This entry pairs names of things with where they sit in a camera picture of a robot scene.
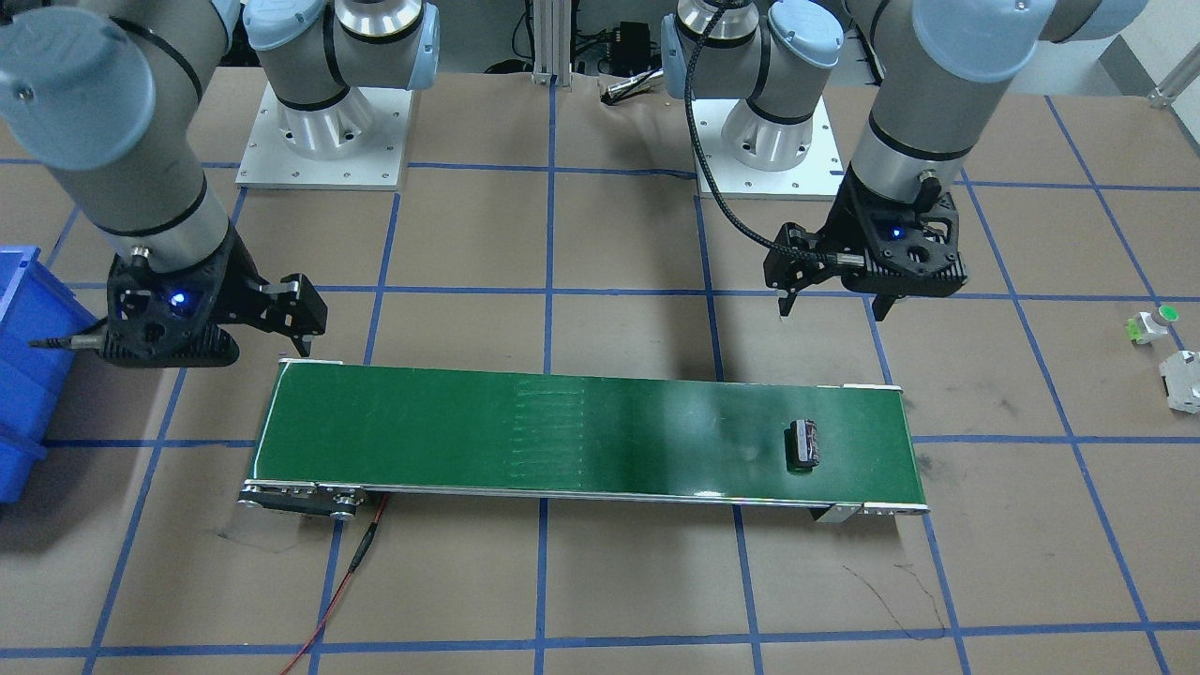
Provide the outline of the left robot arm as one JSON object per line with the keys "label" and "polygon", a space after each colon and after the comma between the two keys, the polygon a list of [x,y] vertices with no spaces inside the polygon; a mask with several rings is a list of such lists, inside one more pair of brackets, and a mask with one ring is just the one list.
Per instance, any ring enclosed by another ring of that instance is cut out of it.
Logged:
{"label": "left robot arm", "polygon": [[764,285],[787,316],[800,289],[840,277],[870,293],[875,319],[904,295],[952,295],[968,282],[949,192],[965,159],[1042,41],[1106,38],[1142,1],[680,1],[662,20],[668,94],[685,104],[698,167],[713,179],[694,103],[732,98],[722,145],[754,171],[798,166],[848,26],[883,68],[872,108],[824,225],[788,222],[773,239],[716,205],[766,247]]}

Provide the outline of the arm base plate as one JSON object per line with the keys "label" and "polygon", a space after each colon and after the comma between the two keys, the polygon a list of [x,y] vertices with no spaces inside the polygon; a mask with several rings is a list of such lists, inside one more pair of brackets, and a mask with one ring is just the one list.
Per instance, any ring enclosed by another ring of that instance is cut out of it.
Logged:
{"label": "arm base plate", "polygon": [[238,177],[245,189],[400,187],[412,91],[353,88],[329,110],[292,110],[266,86]]}
{"label": "arm base plate", "polygon": [[703,156],[725,198],[834,198],[844,163],[823,96],[814,103],[811,117],[796,125],[758,118],[740,98],[692,103]]}

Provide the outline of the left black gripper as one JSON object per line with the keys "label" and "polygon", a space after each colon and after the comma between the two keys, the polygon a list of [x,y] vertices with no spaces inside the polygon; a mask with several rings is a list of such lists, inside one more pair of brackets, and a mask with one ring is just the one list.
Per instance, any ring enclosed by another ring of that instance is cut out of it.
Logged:
{"label": "left black gripper", "polygon": [[782,223],[764,258],[764,283],[775,289],[776,312],[791,315],[799,291],[828,277],[872,293],[872,317],[886,319],[901,295],[952,295],[968,282],[956,249],[959,217],[935,171],[922,171],[912,202],[876,195],[848,171],[824,226],[810,233]]}

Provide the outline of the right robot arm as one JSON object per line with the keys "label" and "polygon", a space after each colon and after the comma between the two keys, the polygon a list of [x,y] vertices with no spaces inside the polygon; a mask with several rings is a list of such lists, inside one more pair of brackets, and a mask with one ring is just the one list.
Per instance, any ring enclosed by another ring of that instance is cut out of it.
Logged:
{"label": "right robot arm", "polygon": [[244,25],[293,151],[330,159],[370,135],[364,88],[436,80],[428,1],[5,1],[2,120],[114,247],[107,315],[34,350],[120,368],[226,368],[229,324],[300,357],[328,325],[304,274],[262,277],[186,132]]}

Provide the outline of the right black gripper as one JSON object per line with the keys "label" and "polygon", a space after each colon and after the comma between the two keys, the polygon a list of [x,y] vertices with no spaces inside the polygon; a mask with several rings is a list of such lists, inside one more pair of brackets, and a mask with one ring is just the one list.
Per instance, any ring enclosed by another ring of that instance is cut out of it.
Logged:
{"label": "right black gripper", "polygon": [[236,231],[184,270],[154,271],[151,263],[149,252],[114,257],[108,313],[76,335],[76,350],[120,368],[224,368],[239,356],[227,323],[286,335],[304,358],[326,331],[328,306],[310,277],[296,273],[269,282]]}

